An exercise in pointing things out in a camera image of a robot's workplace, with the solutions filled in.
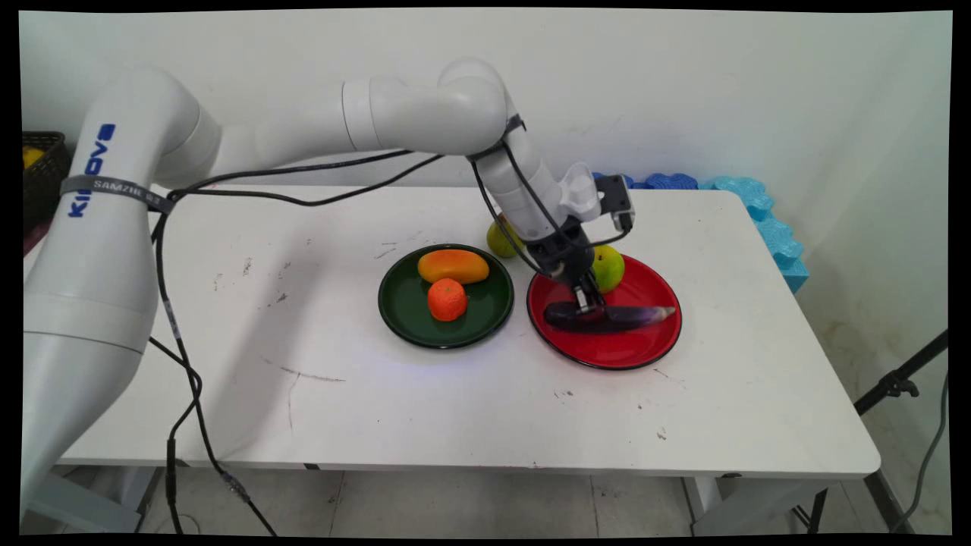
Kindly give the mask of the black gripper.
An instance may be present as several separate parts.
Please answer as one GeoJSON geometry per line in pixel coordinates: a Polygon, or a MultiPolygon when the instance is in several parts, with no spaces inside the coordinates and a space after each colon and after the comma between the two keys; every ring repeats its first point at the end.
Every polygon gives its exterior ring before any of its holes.
{"type": "Polygon", "coordinates": [[[527,251],[534,262],[555,282],[573,286],[577,313],[589,313],[592,305],[605,306],[592,272],[595,251],[579,220],[567,220],[556,233],[527,242],[527,251]]]}

